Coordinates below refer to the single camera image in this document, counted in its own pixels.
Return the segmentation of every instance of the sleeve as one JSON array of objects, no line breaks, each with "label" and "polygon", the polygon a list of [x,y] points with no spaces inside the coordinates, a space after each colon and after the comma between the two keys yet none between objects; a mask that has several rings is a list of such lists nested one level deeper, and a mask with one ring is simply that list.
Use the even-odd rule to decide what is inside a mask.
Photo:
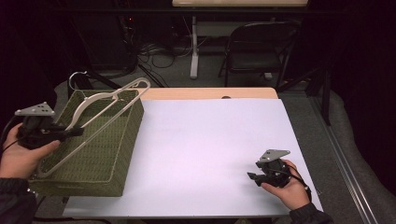
[{"label": "sleeve", "polygon": [[24,179],[0,178],[0,223],[32,223],[36,200],[28,187]]},{"label": "sleeve", "polygon": [[301,208],[290,211],[291,224],[328,224],[334,223],[332,217],[319,211],[309,203]]}]

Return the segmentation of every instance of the white paper sheet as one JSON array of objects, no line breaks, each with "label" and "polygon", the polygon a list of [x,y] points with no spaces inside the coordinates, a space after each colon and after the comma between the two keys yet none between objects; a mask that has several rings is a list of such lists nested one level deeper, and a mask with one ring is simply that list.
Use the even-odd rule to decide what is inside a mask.
[{"label": "white paper sheet", "polygon": [[122,197],[71,197],[66,217],[276,217],[289,209],[247,172],[285,149],[322,209],[281,100],[144,101]]}]

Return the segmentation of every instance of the black chair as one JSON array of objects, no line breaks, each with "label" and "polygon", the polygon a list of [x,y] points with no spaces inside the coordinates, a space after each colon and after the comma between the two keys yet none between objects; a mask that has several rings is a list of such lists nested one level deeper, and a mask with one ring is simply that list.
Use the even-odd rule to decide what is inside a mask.
[{"label": "black chair", "polygon": [[226,70],[224,86],[228,85],[229,73],[278,73],[278,87],[299,29],[294,21],[254,22],[236,28],[227,42],[219,71],[221,77],[222,70]]}]

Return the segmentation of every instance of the hand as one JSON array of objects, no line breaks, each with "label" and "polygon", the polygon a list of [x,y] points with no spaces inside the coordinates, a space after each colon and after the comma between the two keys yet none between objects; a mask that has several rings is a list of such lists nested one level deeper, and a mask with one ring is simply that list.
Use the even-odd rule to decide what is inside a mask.
[{"label": "hand", "polygon": [[[291,161],[283,160],[283,162],[285,162],[288,166],[297,169]],[[290,168],[291,174],[300,177],[294,169]],[[308,194],[306,193],[303,184],[293,177],[283,188],[276,188],[267,183],[262,183],[262,188],[278,197],[280,201],[282,201],[282,203],[285,204],[290,210],[295,210],[310,203]]]},{"label": "hand", "polygon": [[28,179],[42,159],[48,156],[61,144],[56,140],[43,147],[30,150],[21,147],[16,142],[18,128],[21,124],[13,127],[3,144],[3,148],[10,146],[3,152],[0,163],[0,177]]}]

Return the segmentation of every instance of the green basket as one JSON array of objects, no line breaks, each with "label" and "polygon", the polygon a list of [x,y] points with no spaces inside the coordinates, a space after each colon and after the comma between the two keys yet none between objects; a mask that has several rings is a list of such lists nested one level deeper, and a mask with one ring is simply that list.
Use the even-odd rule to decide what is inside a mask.
[{"label": "green basket", "polygon": [[[99,92],[110,91],[75,91],[57,123],[64,126],[70,124],[74,112],[85,97]],[[66,139],[52,155],[43,160],[39,168],[43,172],[50,170],[113,118],[137,95],[138,91],[119,93],[120,99],[85,127],[82,136]],[[81,114],[78,125],[93,118],[111,102],[111,99],[106,98],[89,105]],[[43,178],[33,177],[30,180],[30,188],[42,195],[121,196],[143,114],[142,102],[138,99],[53,174]]]}]

